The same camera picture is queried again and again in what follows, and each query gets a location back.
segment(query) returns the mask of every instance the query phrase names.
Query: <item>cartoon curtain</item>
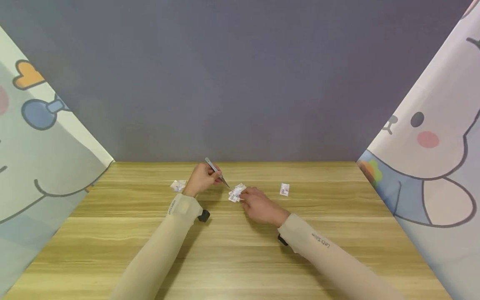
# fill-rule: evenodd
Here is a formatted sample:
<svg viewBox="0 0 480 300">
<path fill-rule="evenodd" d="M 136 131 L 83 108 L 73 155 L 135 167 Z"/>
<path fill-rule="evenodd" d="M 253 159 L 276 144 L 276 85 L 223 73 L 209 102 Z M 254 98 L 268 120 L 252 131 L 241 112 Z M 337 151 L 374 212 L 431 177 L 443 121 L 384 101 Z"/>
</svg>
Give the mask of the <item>cartoon curtain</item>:
<svg viewBox="0 0 480 300">
<path fill-rule="evenodd" d="M 480 295 L 480 5 L 358 160 L 455 300 Z"/>
</svg>

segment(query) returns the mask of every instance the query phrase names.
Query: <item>black object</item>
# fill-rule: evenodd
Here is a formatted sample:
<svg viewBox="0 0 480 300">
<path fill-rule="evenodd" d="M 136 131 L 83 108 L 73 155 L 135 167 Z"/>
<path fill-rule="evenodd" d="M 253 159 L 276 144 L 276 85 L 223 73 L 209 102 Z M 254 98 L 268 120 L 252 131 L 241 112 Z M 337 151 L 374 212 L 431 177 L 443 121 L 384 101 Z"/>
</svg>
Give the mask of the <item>black object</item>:
<svg viewBox="0 0 480 300">
<path fill-rule="evenodd" d="M 202 215 L 198 216 L 198 220 L 200 222 L 205 223 L 208 220 L 209 217 L 210 217 L 210 213 L 208 212 L 208 210 L 204 209 L 204 211 L 202 211 Z"/>
<path fill-rule="evenodd" d="M 278 235 L 277 239 L 284 245 L 284 246 L 288 246 L 287 242 L 283 239 L 283 237 L 281 237 L 280 235 Z"/>
</svg>

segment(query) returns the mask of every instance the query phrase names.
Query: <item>cartoon bear face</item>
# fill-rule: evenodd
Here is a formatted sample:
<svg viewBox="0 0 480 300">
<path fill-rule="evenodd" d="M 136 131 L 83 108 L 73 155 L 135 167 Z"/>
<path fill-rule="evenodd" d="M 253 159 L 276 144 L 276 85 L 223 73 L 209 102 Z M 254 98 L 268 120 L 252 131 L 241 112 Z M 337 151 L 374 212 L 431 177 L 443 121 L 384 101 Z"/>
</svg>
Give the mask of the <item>cartoon bear face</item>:
<svg viewBox="0 0 480 300">
<path fill-rule="evenodd" d="M 45 130 L 32 127 L 22 114 L 34 97 L 12 80 L 16 74 L 0 64 L 0 222 L 25 210 L 45 195 L 63 196 L 89 186 L 105 166 L 55 122 Z M 55 92 L 47 83 L 51 102 Z"/>
<path fill-rule="evenodd" d="M 480 26 L 462 20 L 368 147 L 396 171 L 419 179 L 453 172 L 468 153 L 479 116 Z"/>
</svg>

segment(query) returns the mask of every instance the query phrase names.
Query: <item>small white packet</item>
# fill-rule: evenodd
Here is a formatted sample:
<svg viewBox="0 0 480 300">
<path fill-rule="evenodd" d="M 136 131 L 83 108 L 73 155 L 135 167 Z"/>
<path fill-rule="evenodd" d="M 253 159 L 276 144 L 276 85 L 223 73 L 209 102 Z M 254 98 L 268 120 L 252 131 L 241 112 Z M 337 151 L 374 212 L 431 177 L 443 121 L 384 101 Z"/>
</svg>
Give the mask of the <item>small white packet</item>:
<svg viewBox="0 0 480 300">
<path fill-rule="evenodd" d="M 289 191 L 290 191 L 290 185 L 289 184 L 287 184 L 287 183 L 280 184 L 280 195 L 288 197 L 288 192 Z"/>
<path fill-rule="evenodd" d="M 185 188 L 187 181 L 186 180 L 175 180 L 170 187 L 173 188 L 174 192 L 181 192 Z"/>
<path fill-rule="evenodd" d="M 233 190 L 231 190 L 229 193 L 228 193 L 228 199 L 232 202 L 238 202 L 240 201 L 240 194 L 243 190 L 245 190 L 247 187 L 241 183 L 239 185 L 237 185 L 236 187 L 233 188 Z"/>
</svg>

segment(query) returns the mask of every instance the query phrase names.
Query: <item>wooden table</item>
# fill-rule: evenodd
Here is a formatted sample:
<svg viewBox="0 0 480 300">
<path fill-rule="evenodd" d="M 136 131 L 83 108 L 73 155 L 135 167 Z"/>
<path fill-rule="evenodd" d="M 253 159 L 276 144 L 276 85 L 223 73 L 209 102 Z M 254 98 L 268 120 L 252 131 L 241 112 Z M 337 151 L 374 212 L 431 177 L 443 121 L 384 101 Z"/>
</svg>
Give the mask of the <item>wooden table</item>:
<svg viewBox="0 0 480 300">
<path fill-rule="evenodd" d="M 231 186 L 256 186 L 343 247 L 407 299 L 450 299 L 353 162 L 219 163 Z M 115 163 L 14 285 L 6 300 L 107 299 L 160 224 L 193 163 Z M 280 183 L 290 196 L 280 196 Z M 270 226 L 246 219 L 228 190 L 198 196 L 195 222 L 157 299 L 343 299 Z"/>
</svg>

